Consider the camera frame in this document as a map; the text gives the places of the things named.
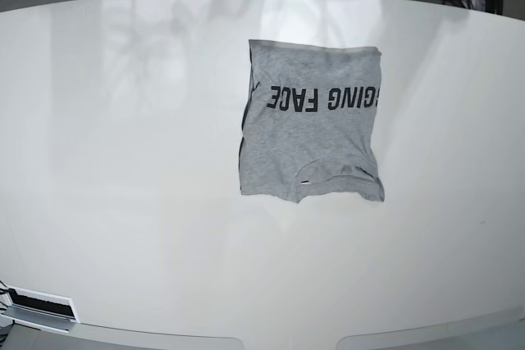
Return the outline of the grey t-shirt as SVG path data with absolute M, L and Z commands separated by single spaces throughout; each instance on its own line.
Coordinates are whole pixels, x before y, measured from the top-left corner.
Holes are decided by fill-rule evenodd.
M 384 201 L 372 151 L 379 49 L 252 39 L 249 60 L 240 192 L 294 203 L 328 193 Z

